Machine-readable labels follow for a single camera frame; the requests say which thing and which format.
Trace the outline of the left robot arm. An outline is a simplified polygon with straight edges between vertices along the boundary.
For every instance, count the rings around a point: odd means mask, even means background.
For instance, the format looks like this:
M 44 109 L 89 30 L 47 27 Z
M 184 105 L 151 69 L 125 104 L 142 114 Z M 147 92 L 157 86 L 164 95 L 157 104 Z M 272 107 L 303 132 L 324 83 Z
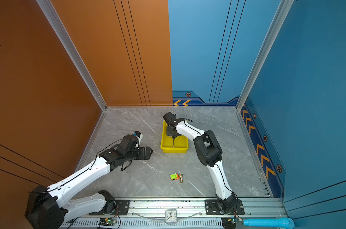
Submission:
M 150 159 L 153 150 L 141 146 L 142 134 L 135 131 L 102 151 L 95 159 L 67 178 L 48 187 L 38 186 L 28 198 L 25 218 L 34 229 L 58 229 L 63 223 L 87 214 L 117 214 L 115 197 L 106 190 L 85 198 L 74 196 L 95 180 L 117 168 L 126 169 L 125 163 Z

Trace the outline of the white analog clock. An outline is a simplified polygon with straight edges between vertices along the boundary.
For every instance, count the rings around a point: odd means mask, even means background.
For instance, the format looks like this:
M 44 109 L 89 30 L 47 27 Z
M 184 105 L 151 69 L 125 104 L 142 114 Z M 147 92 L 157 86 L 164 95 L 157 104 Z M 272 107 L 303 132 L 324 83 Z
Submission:
M 167 209 L 165 211 L 164 221 L 166 224 L 177 223 L 177 210 L 176 209 Z

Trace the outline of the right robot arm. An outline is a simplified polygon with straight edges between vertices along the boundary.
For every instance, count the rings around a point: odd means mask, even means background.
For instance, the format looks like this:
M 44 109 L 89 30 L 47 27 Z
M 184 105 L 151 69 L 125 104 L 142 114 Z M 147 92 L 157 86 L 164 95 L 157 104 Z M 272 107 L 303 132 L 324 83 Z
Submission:
M 199 161 L 208 168 L 216 189 L 219 210 L 230 214 L 238 206 L 238 197 L 232 190 L 223 168 L 223 150 L 211 130 L 200 130 L 188 123 L 185 118 L 178 118 L 171 112 L 163 116 L 167 124 L 167 135 L 172 138 L 187 137 L 194 143 Z

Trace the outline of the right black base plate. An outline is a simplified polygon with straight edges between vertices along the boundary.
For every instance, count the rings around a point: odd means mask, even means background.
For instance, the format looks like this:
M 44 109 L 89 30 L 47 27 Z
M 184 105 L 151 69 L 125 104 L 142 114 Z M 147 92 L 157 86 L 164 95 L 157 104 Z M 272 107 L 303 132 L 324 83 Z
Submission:
M 206 215 L 245 215 L 242 200 L 238 199 L 234 201 L 233 205 L 227 206 L 226 204 L 219 202 L 217 199 L 205 200 L 205 213 Z

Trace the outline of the yellow plastic bin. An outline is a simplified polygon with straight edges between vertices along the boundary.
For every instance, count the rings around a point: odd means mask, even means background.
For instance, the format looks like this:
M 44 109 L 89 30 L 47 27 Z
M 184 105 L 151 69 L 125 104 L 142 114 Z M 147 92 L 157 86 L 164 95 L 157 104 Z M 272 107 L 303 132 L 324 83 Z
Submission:
M 162 126 L 162 139 L 161 139 L 161 150 L 164 153 L 181 153 L 184 154 L 189 149 L 188 138 L 185 136 L 178 136 L 173 138 L 167 135 L 167 124 L 163 121 Z

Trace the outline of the aluminium mounting rail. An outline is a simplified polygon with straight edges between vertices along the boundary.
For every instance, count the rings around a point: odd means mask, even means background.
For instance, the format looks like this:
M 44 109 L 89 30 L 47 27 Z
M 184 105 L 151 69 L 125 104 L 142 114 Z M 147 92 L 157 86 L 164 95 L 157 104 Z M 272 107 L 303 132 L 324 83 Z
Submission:
M 205 206 L 207 199 L 210 197 L 127 197 L 130 205 L 127 215 L 122 217 L 162 219 L 166 210 L 176 209 L 179 218 L 190 216 L 208 218 Z M 240 216 L 243 219 L 288 217 L 279 198 L 240 197 L 239 199 L 245 212 Z

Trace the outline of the green circuit board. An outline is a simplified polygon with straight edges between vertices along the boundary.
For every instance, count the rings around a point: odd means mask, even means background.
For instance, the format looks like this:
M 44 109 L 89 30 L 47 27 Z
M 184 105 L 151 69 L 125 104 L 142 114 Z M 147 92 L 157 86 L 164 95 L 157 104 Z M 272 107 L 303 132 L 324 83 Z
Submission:
M 239 220 L 239 218 L 233 217 L 233 218 L 230 218 L 230 219 L 228 220 L 228 222 L 231 222 L 232 224 L 237 224 L 237 223 L 240 222 L 240 220 Z
M 113 218 L 100 218 L 98 226 L 105 228 L 105 227 L 114 227 L 117 224 L 117 220 Z

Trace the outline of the blue plastic pipe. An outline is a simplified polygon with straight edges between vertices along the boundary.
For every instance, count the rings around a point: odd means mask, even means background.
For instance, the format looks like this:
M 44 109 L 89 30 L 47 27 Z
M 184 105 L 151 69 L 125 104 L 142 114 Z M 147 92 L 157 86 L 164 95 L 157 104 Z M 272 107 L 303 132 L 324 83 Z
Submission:
M 249 227 L 272 227 L 294 229 L 295 223 L 291 218 L 278 218 L 278 219 L 244 219 L 244 226 Z

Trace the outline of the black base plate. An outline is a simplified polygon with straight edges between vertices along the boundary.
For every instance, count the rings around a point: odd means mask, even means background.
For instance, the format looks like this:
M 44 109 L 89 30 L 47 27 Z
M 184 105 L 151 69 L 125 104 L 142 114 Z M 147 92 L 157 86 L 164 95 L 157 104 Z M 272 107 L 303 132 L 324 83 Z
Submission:
M 226 204 L 219 202 L 217 199 L 205 200 L 205 213 L 206 215 L 245 215 L 242 200 L 238 199 L 234 201 L 233 205 L 227 206 Z
M 127 199 L 108 201 L 101 211 L 92 212 L 92 213 L 89 213 L 89 215 L 91 216 L 92 215 L 126 216 L 128 215 L 129 207 L 130 207 L 130 200 L 127 200 Z

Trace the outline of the brass fitting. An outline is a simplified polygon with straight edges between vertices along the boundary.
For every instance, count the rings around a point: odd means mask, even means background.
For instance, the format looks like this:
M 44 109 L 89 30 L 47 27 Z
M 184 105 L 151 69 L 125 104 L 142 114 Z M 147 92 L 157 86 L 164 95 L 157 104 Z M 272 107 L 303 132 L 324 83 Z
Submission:
M 178 177 L 179 177 L 179 179 L 180 179 L 180 183 L 183 183 L 183 182 L 184 182 L 184 181 L 183 181 L 183 174 L 179 174 Z

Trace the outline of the right green circuit board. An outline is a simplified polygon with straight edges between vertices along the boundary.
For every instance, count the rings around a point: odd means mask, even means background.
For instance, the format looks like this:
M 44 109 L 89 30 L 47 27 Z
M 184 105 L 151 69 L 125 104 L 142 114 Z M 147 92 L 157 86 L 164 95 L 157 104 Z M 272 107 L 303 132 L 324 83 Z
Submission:
M 230 219 L 228 220 L 228 222 L 231 222 L 232 224 L 237 224 L 237 223 L 240 222 L 240 220 L 239 220 L 239 218 L 233 217 L 233 218 L 230 218 Z

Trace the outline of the left green circuit board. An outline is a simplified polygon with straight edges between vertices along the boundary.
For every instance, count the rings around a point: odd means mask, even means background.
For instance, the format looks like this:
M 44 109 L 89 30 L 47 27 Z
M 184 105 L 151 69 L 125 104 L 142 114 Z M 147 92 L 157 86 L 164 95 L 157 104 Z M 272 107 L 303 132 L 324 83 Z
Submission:
M 114 227 L 117 224 L 117 220 L 113 218 L 100 218 L 98 226 L 105 228 L 105 227 Z

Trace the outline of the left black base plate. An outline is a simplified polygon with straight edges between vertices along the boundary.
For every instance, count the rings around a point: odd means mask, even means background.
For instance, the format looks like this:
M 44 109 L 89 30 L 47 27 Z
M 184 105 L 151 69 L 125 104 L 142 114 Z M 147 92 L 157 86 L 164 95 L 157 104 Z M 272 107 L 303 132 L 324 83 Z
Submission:
M 129 207 L 130 207 L 130 200 L 127 200 L 127 199 L 108 201 L 101 211 L 92 212 L 92 213 L 89 213 L 89 215 L 91 216 L 92 215 L 126 216 L 128 215 Z

